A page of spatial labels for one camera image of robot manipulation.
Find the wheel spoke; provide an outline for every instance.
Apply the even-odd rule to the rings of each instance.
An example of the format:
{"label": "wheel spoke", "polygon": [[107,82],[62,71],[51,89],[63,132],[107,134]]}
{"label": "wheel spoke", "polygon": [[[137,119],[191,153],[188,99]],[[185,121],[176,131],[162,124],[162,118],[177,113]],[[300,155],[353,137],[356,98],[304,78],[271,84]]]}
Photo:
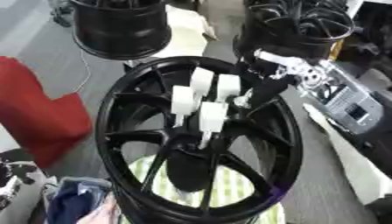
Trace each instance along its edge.
{"label": "wheel spoke", "polygon": [[258,137],[278,147],[292,147],[292,144],[289,143],[287,140],[281,138],[280,136],[276,135],[268,129],[256,126],[252,122],[244,120],[229,120],[227,121],[227,125],[230,125],[232,126],[231,128],[237,129],[238,131],[244,133],[245,136]]}
{"label": "wheel spoke", "polygon": [[152,108],[170,111],[170,100],[153,94],[121,93],[115,95],[115,101],[120,104],[142,104]]}
{"label": "wheel spoke", "polygon": [[206,190],[204,191],[203,199],[199,206],[199,208],[205,214],[208,213],[210,208],[209,205],[210,205],[211,195],[214,189],[215,173],[216,173],[216,169],[218,168],[219,161],[220,161],[220,155],[217,153],[212,154],[212,156],[210,157],[209,168],[208,168],[209,180],[208,180]]}
{"label": "wheel spoke", "polygon": [[321,19],[314,19],[314,22],[316,23],[315,25],[328,37],[328,38],[333,38],[333,35],[331,32],[328,30],[326,27],[326,24],[323,23]]}
{"label": "wheel spoke", "polygon": [[145,177],[142,183],[142,189],[141,189],[142,192],[151,191],[152,184],[154,183],[154,178],[157,176],[157,173],[161,168],[162,164],[170,156],[172,152],[172,146],[173,144],[168,142],[158,151],[157,155],[154,158],[154,161],[152,162],[147,172],[147,176]]}
{"label": "wheel spoke", "polygon": [[248,114],[247,114],[247,118],[251,118],[253,114],[260,112],[261,110],[266,109],[267,107],[271,106],[272,104],[277,102],[277,98],[274,98],[270,101],[266,101],[265,103],[263,103],[262,105],[258,106],[257,108],[251,110]]}
{"label": "wheel spoke", "polygon": [[161,88],[162,94],[167,93],[169,88],[167,87],[167,85],[165,83],[165,79],[164,79],[164,76],[162,75],[161,71],[159,71],[159,69],[156,66],[154,66],[152,68],[152,70],[157,74],[155,76],[155,78],[157,80],[157,84]]}
{"label": "wheel spoke", "polygon": [[327,24],[329,25],[334,25],[335,27],[339,27],[343,30],[345,30],[346,32],[348,32],[350,30],[350,27],[347,27],[344,24],[341,24],[339,22],[333,21],[331,19],[325,19],[325,18],[320,18],[318,19],[324,26],[326,26]]}
{"label": "wheel spoke", "polygon": [[269,183],[267,183],[264,177],[232,152],[228,152],[222,156],[220,164],[225,165],[248,178],[254,185],[255,190],[261,195],[270,195],[272,187]]}
{"label": "wheel spoke", "polygon": [[121,147],[127,142],[146,142],[152,144],[165,144],[168,134],[161,129],[119,131],[106,134],[109,144],[113,147]]}

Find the red cloth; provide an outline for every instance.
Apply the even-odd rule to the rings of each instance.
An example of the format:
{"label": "red cloth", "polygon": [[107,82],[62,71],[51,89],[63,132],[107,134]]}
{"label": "red cloth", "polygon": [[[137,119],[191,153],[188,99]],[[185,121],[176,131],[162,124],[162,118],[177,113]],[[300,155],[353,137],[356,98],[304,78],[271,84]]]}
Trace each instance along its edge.
{"label": "red cloth", "polygon": [[92,129],[78,94],[49,99],[29,68],[5,57],[0,57],[0,123],[41,168],[52,165]]}

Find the black wheel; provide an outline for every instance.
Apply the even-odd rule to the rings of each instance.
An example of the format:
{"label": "black wheel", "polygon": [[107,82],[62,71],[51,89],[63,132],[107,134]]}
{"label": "black wheel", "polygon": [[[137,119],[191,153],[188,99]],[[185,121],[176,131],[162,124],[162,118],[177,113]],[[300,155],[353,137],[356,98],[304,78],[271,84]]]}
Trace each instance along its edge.
{"label": "black wheel", "polygon": [[354,31],[353,20],[335,1],[293,4],[285,0],[249,1],[241,34],[234,39],[237,57],[263,48],[301,58],[327,58],[333,43]]}
{"label": "black wheel", "polygon": [[[114,185],[122,211],[137,223],[237,223],[246,221],[275,205],[295,182],[302,163],[302,139],[297,123],[284,100],[277,96],[258,108],[240,111],[231,108],[223,131],[204,150],[197,149],[200,133],[193,127],[190,116],[182,128],[173,128],[170,114],[173,85],[189,85],[195,67],[215,74],[229,74],[234,66],[218,59],[176,57],[159,59],[137,66],[122,77],[104,98],[97,119],[98,149]],[[242,90],[250,83],[241,80]],[[211,91],[208,98],[214,97]],[[161,114],[162,129],[125,130],[125,120],[132,126]],[[267,175],[252,169],[228,150],[232,142],[245,136],[257,151],[267,144],[274,151]],[[127,142],[138,141],[159,145],[144,181],[139,182],[130,171],[121,151]],[[197,207],[181,206],[152,192],[158,169],[173,154],[197,158],[205,164],[205,193]],[[228,206],[210,207],[211,191],[217,166],[239,172],[252,182],[254,192],[246,199]]]}

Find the white block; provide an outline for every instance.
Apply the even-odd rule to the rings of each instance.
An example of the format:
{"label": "white block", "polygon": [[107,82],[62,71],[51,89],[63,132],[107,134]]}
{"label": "white block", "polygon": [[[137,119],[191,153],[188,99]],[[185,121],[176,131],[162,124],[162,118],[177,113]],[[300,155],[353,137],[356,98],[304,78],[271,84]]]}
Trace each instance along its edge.
{"label": "white block", "polygon": [[221,132],[226,120],[226,103],[203,101],[201,103],[199,128],[202,132]]}
{"label": "white block", "polygon": [[241,93],[240,76],[233,74],[221,74],[218,80],[217,92],[217,102],[225,102],[230,95],[239,95]]}
{"label": "white block", "polygon": [[196,95],[208,95],[213,83],[214,73],[201,67],[196,67],[191,78],[191,88]]}
{"label": "white block", "polygon": [[189,116],[193,112],[193,90],[190,87],[174,86],[171,97],[171,113]]}

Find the wheel rim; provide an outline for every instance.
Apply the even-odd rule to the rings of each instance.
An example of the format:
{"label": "wheel rim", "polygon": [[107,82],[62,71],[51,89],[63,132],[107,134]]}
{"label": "wheel rim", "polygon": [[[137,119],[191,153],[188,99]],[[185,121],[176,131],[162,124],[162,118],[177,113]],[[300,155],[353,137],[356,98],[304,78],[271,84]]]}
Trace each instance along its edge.
{"label": "wheel rim", "polygon": [[[171,69],[178,69],[181,73],[188,73],[184,77],[190,77],[192,70],[196,66],[212,70],[216,74],[227,74],[233,68],[231,64],[217,59],[177,57],[160,59],[139,66],[121,78],[108,92],[101,105],[96,131],[98,149],[115,185],[121,187],[123,191],[144,207],[154,209],[158,213],[182,221],[227,223],[246,220],[273,206],[287,193],[297,178],[302,162],[302,142],[298,127],[290,109],[280,97],[277,97],[270,104],[264,105],[260,109],[272,107],[275,109],[272,113],[277,114],[278,112],[280,114],[278,119],[281,120],[281,123],[284,123],[282,126],[285,132],[282,136],[278,136],[266,128],[255,125],[249,119],[238,120],[233,118],[226,122],[224,131],[222,131],[224,134],[217,136],[212,141],[211,148],[209,148],[210,151],[206,156],[206,159],[208,159],[211,165],[208,170],[210,179],[206,189],[207,193],[205,193],[201,205],[198,208],[181,206],[151,193],[153,176],[168,155],[177,150],[174,149],[174,146],[179,141],[181,143],[184,141],[192,142],[198,141],[200,138],[200,136],[186,133],[182,129],[170,128],[172,126],[170,93],[165,93],[165,91],[170,89],[170,85],[165,85],[165,76],[171,75]],[[138,93],[135,90],[136,88],[143,88],[144,83],[151,81],[159,86],[162,93],[151,95]],[[164,129],[121,132],[118,129],[121,119],[116,120],[116,107],[129,102],[134,104],[142,103],[150,107],[153,106],[155,109],[149,111],[150,115],[163,113],[165,120]],[[254,115],[257,114],[254,119],[262,122],[266,112],[263,111],[259,115],[257,111],[255,110],[253,112]],[[139,119],[143,120],[146,117],[145,114],[148,113],[142,114],[140,116],[142,118]],[[270,179],[265,180],[236,155],[226,151],[228,145],[234,141],[235,136],[239,135],[249,135],[255,138],[262,136],[263,141],[267,139],[268,142],[279,146],[279,150],[276,151],[280,153],[279,155],[282,156],[282,160],[277,160],[276,164],[274,164],[272,170],[274,175]],[[156,159],[143,183],[140,183],[135,175],[130,172],[121,152],[119,153],[118,149],[116,149],[124,142],[136,140],[160,144],[162,147],[156,155]],[[240,170],[240,173],[254,184],[257,193],[230,206],[211,208],[209,206],[208,195],[210,195],[214,184],[214,172],[217,165],[225,165],[236,171]]]}

